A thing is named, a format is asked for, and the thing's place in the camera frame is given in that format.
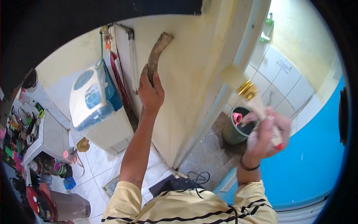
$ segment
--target black bracelet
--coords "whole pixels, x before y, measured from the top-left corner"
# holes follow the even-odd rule
[[[244,157],[244,154],[242,154],[242,156],[241,156],[241,158],[240,158],[240,165],[241,165],[241,167],[242,167],[244,170],[246,170],[246,171],[254,171],[254,170],[257,170],[257,168],[260,167],[261,163],[260,163],[257,167],[255,167],[255,168],[248,168],[248,167],[245,166],[244,163],[242,162],[242,157]]]

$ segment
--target blue wall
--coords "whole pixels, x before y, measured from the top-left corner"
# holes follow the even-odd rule
[[[262,180],[266,196],[274,208],[309,203],[328,195],[334,187],[344,152],[338,129],[339,91],[343,87],[341,78],[328,102],[290,138],[288,147],[262,160]],[[216,192],[219,187],[214,192],[232,204],[237,184],[225,194]]]

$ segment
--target blue basket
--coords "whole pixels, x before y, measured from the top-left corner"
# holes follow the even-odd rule
[[[65,186],[66,190],[71,190],[76,186],[76,182],[74,181],[73,177],[68,176],[63,180],[63,185]]]

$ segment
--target green container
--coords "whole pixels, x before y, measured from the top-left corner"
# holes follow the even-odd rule
[[[253,128],[256,126],[256,122],[251,122],[241,127],[240,124],[235,126],[234,120],[232,119],[232,113],[241,113],[242,117],[248,114],[251,110],[245,107],[237,107],[233,108],[230,112],[230,117],[227,120],[226,124],[223,127],[221,132],[222,138],[230,145],[239,144],[242,141],[245,141],[250,133],[252,132]]]

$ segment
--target green hose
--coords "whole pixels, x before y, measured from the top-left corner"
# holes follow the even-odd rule
[[[100,61],[100,63],[95,67],[95,69],[99,69],[100,66],[102,65],[102,61],[103,61],[103,38],[102,38],[102,31],[100,31],[100,35],[101,35],[101,61]]]

